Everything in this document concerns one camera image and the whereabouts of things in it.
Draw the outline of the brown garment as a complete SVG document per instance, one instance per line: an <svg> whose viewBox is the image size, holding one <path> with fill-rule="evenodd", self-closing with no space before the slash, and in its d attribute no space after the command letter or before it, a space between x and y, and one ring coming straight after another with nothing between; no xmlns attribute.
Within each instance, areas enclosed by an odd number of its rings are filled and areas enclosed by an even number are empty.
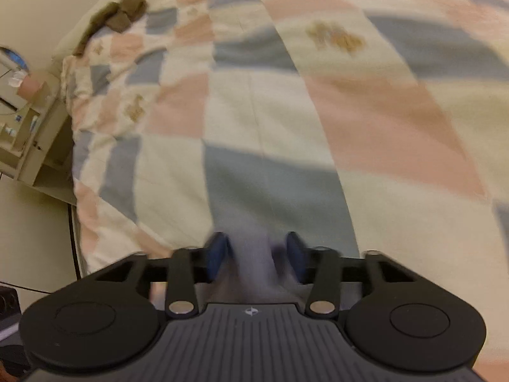
<svg viewBox="0 0 509 382"><path fill-rule="evenodd" d="M104 27L115 33L125 32L145 15L147 8L146 0L120 0L108 3L89 20L79 43L73 50L73 56L81 58L89 40Z"/></svg>

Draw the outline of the beige dressing table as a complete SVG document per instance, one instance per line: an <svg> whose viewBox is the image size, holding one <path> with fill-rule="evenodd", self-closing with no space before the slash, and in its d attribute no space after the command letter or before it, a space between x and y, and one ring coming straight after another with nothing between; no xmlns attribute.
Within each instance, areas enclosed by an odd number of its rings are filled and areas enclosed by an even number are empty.
<svg viewBox="0 0 509 382"><path fill-rule="evenodd" d="M31 73L43 86L23 108L1 115L1 173L74 205L73 133L60 99L59 79Z"/></svg>

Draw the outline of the oval mirror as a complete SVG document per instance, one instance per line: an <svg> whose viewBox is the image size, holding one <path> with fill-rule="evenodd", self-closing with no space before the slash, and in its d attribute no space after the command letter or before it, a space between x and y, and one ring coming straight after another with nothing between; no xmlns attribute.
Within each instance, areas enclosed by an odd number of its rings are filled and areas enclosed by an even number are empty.
<svg viewBox="0 0 509 382"><path fill-rule="evenodd" d="M17 52L7 47L0 47L1 54L1 77L7 76L9 73L21 72L28 75L29 69L26 61Z"/></svg>

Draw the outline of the grey garment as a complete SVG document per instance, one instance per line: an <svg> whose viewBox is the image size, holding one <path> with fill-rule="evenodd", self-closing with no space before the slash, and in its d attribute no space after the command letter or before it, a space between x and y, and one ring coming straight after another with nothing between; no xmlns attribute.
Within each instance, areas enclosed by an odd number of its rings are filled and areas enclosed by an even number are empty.
<svg viewBox="0 0 509 382"><path fill-rule="evenodd" d="M228 236L230 252L214 283L201 286L204 303L304 307L310 287L295 279L282 234L240 209L223 211L216 228Z"/></svg>

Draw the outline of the pink tissue box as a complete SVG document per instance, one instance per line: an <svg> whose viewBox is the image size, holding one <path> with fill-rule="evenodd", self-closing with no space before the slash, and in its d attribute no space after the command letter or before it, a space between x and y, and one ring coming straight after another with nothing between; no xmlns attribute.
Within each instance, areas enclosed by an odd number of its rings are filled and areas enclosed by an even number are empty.
<svg viewBox="0 0 509 382"><path fill-rule="evenodd" d="M8 85L16 90L17 96L31 101L43 86L38 79L24 70L13 72L8 79Z"/></svg>

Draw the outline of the checkered pastel quilt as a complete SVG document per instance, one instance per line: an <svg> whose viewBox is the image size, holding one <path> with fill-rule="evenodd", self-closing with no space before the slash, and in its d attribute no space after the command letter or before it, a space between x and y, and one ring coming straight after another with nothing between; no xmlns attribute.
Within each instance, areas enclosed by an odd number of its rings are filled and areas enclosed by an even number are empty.
<svg viewBox="0 0 509 382"><path fill-rule="evenodd" d="M227 232L377 249L484 317L508 374L508 0L146 0L62 41L89 272Z"/></svg>

